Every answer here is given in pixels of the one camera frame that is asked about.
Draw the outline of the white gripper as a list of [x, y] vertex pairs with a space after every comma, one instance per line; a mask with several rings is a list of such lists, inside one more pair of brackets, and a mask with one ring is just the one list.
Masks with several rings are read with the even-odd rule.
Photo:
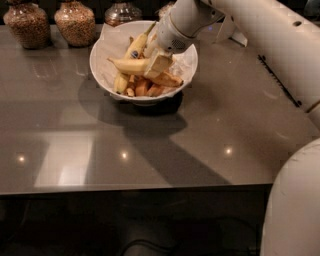
[[[158, 46], [170, 53], [185, 52], [207, 26], [221, 20], [224, 14], [201, 0], [177, 0], [159, 21], [157, 32], [147, 41], [143, 51], [149, 58]], [[156, 78], [173, 63], [169, 54], [154, 53], [144, 71], [146, 78]]]

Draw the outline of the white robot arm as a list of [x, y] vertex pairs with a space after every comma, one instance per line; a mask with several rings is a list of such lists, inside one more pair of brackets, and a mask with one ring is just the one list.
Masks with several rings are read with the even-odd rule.
[[[319, 123], [320, 30], [277, 0], [177, 0], [148, 47], [182, 53], [225, 15], [266, 58], [314, 124]], [[279, 171], [265, 214], [260, 256], [320, 256], [320, 142], [297, 151]]]

